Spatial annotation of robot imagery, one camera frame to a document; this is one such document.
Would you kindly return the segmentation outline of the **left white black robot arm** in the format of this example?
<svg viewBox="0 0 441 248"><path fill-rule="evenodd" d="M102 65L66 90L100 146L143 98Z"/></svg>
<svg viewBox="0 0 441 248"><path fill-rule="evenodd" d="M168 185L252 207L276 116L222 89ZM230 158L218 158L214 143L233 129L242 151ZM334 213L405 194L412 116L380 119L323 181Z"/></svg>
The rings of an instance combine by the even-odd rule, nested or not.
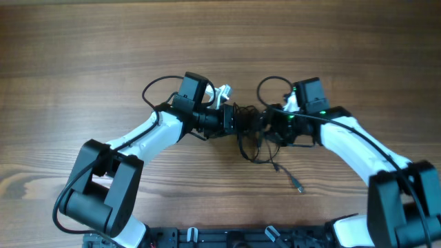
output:
<svg viewBox="0 0 441 248"><path fill-rule="evenodd" d="M164 149L191 134L201 140L230 133L232 89L214 87L204 76L186 72L179 91L152 108L151 116L131 132L101 143L91 139L79 150L65 187L52 210L87 226L79 234L97 236L118 247L156 247L157 237L132 212L143 167Z"/></svg>

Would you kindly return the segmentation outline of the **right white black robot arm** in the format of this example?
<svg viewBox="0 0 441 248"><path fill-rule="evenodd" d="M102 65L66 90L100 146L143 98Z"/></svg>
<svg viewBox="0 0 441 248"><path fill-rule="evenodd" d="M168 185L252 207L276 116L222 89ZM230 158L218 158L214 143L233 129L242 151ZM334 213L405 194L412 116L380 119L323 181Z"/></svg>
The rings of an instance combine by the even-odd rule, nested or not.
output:
<svg viewBox="0 0 441 248"><path fill-rule="evenodd" d="M319 78L291 83L284 105L266 104L269 132L281 146L298 136L339 156L367 184L367 213L335 220L338 247L431 247L440 240L440 178L366 132L345 108L330 107Z"/></svg>

